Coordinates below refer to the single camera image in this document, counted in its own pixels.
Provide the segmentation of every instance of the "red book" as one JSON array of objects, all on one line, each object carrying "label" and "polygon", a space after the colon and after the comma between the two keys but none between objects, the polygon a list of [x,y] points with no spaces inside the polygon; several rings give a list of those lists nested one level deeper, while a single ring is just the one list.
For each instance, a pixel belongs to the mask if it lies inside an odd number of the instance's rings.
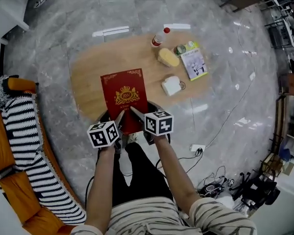
[{"label": "red book", "polygon": [[122,119],[124,135],[142,130],[130,106],[141,113],[148,113],[148,103],[142,69],[126,70],[101,77],[104,99],[111,120],[115,120],[122,110],[125,111]]}]

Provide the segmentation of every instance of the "orange sofa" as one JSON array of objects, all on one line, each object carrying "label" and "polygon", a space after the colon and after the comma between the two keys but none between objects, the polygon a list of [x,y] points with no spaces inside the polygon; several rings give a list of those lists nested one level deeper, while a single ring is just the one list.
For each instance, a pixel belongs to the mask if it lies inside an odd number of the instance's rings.
[{"label": "orange sofa", "polygon": [[[8,87],[14,91],[36,93],[35,83],[24,79],[9,78]],[[48,143],[41,118],[39,118],[39,121],[44,136],[43,151],[52,163],[60,180],[73,198],[80,203],[55,159],[50,144]],[[12,166],[14,163],[14,157],[5,133],[0,113],[0,171]],[[33,235],[67,235],[70,234],[71,230],[74,228],[74,226],[65,225],[51,211],[40,206],[25,172],[18,172],[4,177],[0,180],[0,186],[5,191],[8,201],[18,215],[23,228],[29,233]]]}]

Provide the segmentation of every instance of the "gray floor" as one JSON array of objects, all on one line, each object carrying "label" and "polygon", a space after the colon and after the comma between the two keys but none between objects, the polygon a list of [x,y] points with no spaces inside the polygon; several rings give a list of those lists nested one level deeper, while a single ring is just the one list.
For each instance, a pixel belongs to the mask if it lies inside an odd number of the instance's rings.
[{"label": "gray floor", "polygon": [[[278,97],[277,57],[262,13],[256,6],[233,14],[219,8],[222,0],[48,0],[25,21],[28,32],[15,28],[5,52],[5,73],[19,74],[40,83],[39,102],[44,125],[60,166],[83,201],[94,173],[97,152],[86,130],[91,121],[79,113],[71,89],[72,61],[89,46],[129,35],[155,32],[163,24],[191,25],[191,32],[206,49],[212,85],[208,93],[186,99],[167,110],[175,116],[172,145],[178,157],[192,157],[192,143],[209,147],[189,172],[199,181],[226,166],[237,179],[241,171],[259,166],[270,146],[275,100]],[[92,33],[129,26],[128,33],[92,37]],[[249,76],[255,72],[253,81]],[[153,163],[155,147],[140,144]],[[121,168],[131,172],[126,153]],[[196,159],[181,161],[188,170]],[[224,173],[223,168],[218,176]]]}]

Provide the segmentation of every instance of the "book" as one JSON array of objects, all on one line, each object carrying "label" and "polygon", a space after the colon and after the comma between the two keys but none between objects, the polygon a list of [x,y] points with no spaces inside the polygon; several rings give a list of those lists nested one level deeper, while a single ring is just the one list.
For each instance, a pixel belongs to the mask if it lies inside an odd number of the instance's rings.
[{"label": "book", "polygon": [[181,54],[181,58],[191,81],[208,74],[204,57],[202,56],[199,48],[195,48]]},{"label": "book", "polygon": [[142,69],[125,70],[101,76],[104,99],[111,120],[115,120],[122,110],[121,131],[129,135],[142,130],[142,124],[130,109],[133,106],[141,113],[148,113],[148,102]]}]

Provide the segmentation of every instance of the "striped shirt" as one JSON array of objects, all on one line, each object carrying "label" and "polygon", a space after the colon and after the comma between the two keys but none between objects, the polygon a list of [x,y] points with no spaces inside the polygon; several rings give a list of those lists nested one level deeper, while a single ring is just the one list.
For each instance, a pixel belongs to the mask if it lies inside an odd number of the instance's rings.
[{"label": "striped shirt", "polygon": [[[253,222],[213,198],[201,198],[190,209],[191,227],[185,226],[171,199],[153,197],[134,200],[112,209],[109,231],[117,235],[198,234],[256,235]],[[96,227],[80,225],[71,235],[102,235]]]}]

